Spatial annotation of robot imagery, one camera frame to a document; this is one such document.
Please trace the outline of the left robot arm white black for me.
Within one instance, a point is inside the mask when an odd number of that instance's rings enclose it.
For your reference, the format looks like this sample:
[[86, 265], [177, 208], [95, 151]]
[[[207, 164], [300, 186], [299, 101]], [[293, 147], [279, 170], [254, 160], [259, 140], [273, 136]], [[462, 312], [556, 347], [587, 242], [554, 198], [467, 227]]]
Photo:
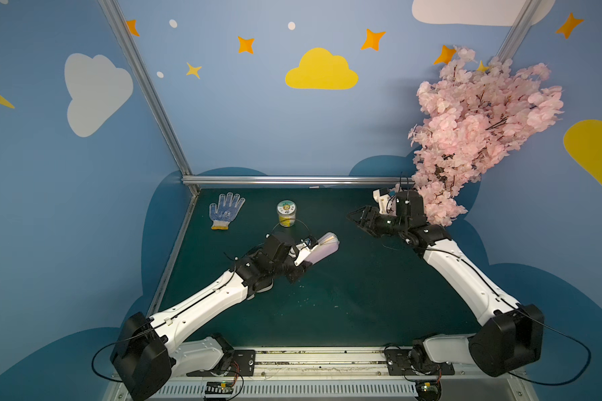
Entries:
[[285, 251], [270, 259], [259, 249], [237, 259], [215, 282], [179, 304], [150, 317], [138, 312], [122, 325], [110, 362], [133, 400], [146, 400], [172, 377], [217, 369], [230, 353], [221, 339], [207, 337], [193, 353], [181, 345], [214, 317], [269, 290], [278, 276], [294, 283], [318, 263], [316, 250]]

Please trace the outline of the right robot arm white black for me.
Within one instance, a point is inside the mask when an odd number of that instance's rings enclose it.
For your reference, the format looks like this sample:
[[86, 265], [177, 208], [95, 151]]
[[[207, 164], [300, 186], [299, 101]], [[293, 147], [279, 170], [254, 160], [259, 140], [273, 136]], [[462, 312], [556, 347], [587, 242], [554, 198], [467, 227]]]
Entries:
[[416, 342], [415, 368], [471, 364], [499, 377], [538, 361], [543, 345], [543, 313], [523, 305], [498, 287], [463, 253], [444, 227], [424, 219], [383, 215], [377, 207], [351, 212], [349, 219], [373, 237], [397, 236], [433, 267], [473, 312], [475, 334], [436, 335]]

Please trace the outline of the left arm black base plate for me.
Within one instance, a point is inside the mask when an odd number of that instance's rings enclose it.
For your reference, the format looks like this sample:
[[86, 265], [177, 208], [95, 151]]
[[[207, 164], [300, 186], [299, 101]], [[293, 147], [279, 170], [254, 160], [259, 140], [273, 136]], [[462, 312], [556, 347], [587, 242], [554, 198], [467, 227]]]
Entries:
[[256, 351], [239, 349], [225, 354], [211, 371], [193, 371], [187, 377], [227, 377], [239, 373], [243, 377], [252, 377], [256, 363]]

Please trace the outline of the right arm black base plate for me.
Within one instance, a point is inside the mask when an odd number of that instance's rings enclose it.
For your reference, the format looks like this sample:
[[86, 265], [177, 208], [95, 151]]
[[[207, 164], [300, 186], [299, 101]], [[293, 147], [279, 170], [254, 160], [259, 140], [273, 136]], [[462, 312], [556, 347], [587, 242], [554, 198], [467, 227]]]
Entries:
[[382, 351], [386, 359], [386, 367], [390, 376], [429, 375], [453, 376], [455, 369], [451, 364], [435, 363], [429, 359], [426, 352], [416, 349], [404, 349], [390, 345]]

